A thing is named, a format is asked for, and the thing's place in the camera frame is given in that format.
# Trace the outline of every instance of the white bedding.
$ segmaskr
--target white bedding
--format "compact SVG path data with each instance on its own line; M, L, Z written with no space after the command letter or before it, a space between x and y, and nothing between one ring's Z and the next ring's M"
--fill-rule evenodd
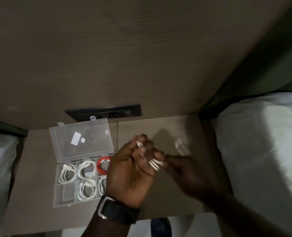
M232 104L215 132L234 196L292 234L292 92Z

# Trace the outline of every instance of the power outlet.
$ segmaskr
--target power outlet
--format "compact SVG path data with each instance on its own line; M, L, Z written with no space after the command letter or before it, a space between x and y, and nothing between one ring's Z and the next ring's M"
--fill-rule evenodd
M140 104L137 105L123 105L103 108L88 108L77 110L66 110L65 113L70 115L78 122L89 121L90 116L95 116L96 119L107 118L116 119L123 117L141 116Z

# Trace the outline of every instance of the clear plastic organizer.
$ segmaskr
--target clear plastic organizer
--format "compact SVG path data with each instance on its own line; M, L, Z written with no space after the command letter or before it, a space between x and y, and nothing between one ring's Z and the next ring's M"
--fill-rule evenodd
M97 171L97 162L101 157L108 156L112 158L114 154L107 119L92 119L91 121L69 125L58 123L58 125L49 129L57 162L62 162L56 168L53 207L99 199L101 195L99 193L98 183L106 175L101 175ZM93 165L87 166L81 170L81 174L84 177L82 179L78 176L79 165L86 160L93 160L95 162L95 174L92 177L88 177L92 174ZM108 163L101 163L101 169L107 171ZM75 178L73 181L60 183L59 177L61 171L64 165L69 164L75 165L75 174L73 171L66 171L66 180L71 180L73 176ZM92 180L95 183L95 196L88 200L81 200L81 196L79 198L79 187L82 181L85 183L87 180ZM104 188L106 187L106 178L102 180L102 185ZM82 193L85 196L90 196L92 188L84 185Z

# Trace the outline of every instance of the watch band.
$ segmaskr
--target watch band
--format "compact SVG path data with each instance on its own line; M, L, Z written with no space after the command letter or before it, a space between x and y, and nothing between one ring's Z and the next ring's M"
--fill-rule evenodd
M97 206L97 214L103 219L120 222L126 225L135 224L140 209L128 207L109 196L102 196Z

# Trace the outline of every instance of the red cable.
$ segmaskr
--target red cable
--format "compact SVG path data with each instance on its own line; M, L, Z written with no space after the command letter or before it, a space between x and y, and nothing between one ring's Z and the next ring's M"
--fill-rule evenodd
M97 171L100 173L100 175L106 175L106 174L107 174L107 171L105 171L104 169L101 168L101 162L102 162L104 159L108 159L109 161L111 161L111 158L108 157L108 156L101 157L101 158L97 161Z

